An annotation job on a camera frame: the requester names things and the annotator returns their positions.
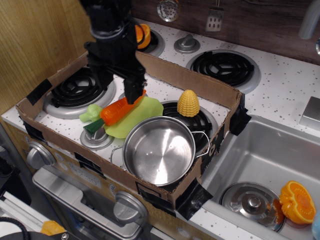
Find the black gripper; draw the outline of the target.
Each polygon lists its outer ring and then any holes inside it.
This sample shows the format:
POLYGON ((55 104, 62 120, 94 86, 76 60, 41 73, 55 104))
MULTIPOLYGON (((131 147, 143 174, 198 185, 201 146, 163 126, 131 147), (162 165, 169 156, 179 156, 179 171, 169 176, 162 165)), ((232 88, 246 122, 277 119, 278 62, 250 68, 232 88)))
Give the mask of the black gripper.
POLYGON ((86 42, 88 65, 102 90, 107 90, 114 74, 124 78, 124 94, 129 105, 143 94, 147 84, 145 68, 136 58, 137 40, 134 27, 121 27, 113 32, 92 32, 95 42, 86 42))

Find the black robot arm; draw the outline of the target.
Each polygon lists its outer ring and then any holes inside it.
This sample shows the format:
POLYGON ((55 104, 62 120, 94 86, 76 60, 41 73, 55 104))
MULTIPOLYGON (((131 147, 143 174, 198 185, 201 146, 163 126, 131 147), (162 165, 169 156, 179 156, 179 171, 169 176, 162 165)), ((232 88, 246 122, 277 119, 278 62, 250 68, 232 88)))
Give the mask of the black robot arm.
POLYGON ((102 89, 114 76, 123 78, 124 94, 132 105, 143 94, 146 85, 143 65, 137 60, 138 22, 131 16, 130 0, 82 0, 90 19, 94 42, 86 42, 88 66, 102 89))

